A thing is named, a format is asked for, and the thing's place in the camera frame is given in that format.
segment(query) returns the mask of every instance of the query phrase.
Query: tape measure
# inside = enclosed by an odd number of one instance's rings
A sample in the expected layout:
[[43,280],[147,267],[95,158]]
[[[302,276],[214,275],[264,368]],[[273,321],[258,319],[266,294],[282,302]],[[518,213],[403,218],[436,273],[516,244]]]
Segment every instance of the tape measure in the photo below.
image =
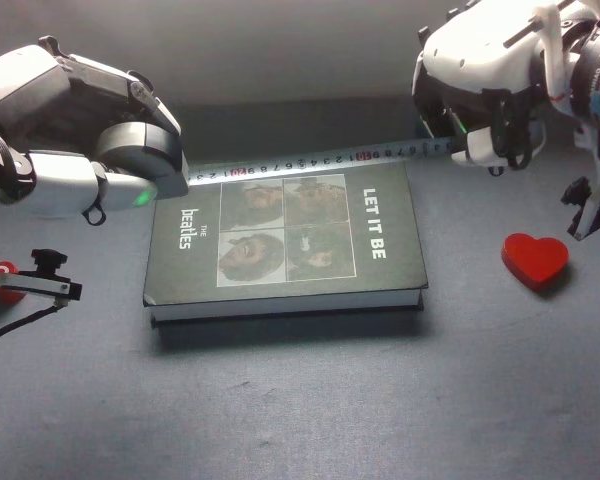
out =
[[400,162],[451,153],[452,137],[381,143],[366,147],[265,159],[259,162],[205,165],[190,168],[189,185],[235,182],[291,175],[322,173],[361,165]]

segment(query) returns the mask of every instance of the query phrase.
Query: robotic arm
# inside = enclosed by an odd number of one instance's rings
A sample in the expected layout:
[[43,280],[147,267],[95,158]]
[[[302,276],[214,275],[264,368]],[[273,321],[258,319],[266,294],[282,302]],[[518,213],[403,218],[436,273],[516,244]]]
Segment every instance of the robotic arm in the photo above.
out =
[[453,160],[526,168],[546,137],[536,111],[551,104],[578,120],[596,166],[592,187],[581,178],[562,198],[580,207],[569,233],[600,229],[600,0],[471,0],[419,37],[413,98],[432,136],[460,139]]
[[[82,214],[101,225],[106,212],[186,195],[180,134],[137,72],[65,55],[53,37],[0,57],[3,204],[43,217]],[[36,271],[0,272],[0,286],[61,303],[80,299],[80,285],[55,274],[66,257],[33,256]]]

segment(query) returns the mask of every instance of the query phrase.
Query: book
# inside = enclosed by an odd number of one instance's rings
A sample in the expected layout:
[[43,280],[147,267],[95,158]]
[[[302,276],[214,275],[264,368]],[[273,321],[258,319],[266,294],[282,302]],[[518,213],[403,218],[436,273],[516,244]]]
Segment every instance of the book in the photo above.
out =
[[157,202],[156,323],[418,307],[427,275],[404,163],[191,187]]

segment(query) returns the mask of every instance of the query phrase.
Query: red object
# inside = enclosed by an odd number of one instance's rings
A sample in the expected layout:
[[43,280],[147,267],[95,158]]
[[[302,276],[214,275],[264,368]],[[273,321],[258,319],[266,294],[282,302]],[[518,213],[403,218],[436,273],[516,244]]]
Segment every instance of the red object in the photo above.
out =
[[502,261],[526,287],[539,291],[562,273],[569,250],[555,238],[536,240],[525,233],[514,233],[504,241]]
[[[0,262],[0,272],[2,273],[18,273],[18,269],[11,262]],[[0,302],[5,305],[15,305],[25,297],[22,292],[14,292],[12,290],[5,290],[0,287]]]

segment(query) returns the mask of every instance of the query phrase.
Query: table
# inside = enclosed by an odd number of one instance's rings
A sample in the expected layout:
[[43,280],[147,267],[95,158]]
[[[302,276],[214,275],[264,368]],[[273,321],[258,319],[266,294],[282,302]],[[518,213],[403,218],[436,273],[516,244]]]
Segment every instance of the table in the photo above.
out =
[[[600,232],[573,240],[560,203],[592,169],[563,145],[498,179],[412,161],[423,312],[160,331],[141,302],[151,208],[101,228],[0,208],[0,260],[54,248],[85,285],[0,339],[0,480],[600,479]],[[506,271],[518,231],[567,244],[561,288]]]

